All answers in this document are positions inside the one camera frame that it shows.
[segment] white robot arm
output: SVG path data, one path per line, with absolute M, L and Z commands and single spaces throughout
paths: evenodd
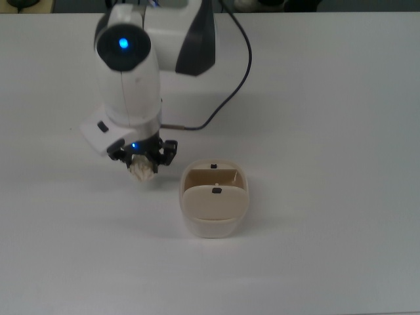
M 159 71 L 202 74 L 215 63 L 215 43 L 211 0 L 182 9 L 116 5 L 95 32 L 103 105 L 81 125 L 89 144 L 127 167 L 133 156 L 146 156 L 155 173 L 169 165 L 177 142 L 159 137 Z

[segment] cream plastic container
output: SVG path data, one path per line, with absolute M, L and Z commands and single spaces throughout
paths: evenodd
M 179 198 L 191 233 L 201 238 L 225 238 L 247 212 L 248 183 L 242 169 L 231 161 L 196 161 L 182 175 Z

